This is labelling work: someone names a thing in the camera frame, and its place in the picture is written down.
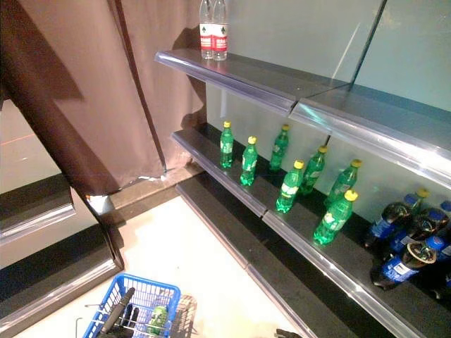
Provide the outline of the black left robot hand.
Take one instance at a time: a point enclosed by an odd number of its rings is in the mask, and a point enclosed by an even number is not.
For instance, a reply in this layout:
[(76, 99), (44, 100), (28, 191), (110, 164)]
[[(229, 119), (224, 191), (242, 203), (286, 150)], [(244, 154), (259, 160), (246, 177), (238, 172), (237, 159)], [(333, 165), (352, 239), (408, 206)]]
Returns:
[(132, 337), (140, 310), (130, 303), (135, 288), (131, 287), (111, 310), (97, 337)]

